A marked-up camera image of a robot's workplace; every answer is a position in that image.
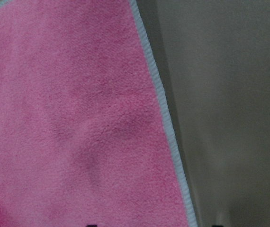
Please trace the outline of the pink towel with grey edge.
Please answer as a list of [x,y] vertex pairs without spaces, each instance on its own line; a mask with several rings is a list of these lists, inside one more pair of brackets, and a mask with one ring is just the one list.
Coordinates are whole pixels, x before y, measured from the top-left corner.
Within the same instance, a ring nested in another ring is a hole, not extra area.
[[0,2],[0,227],[195,227],[134,0]]

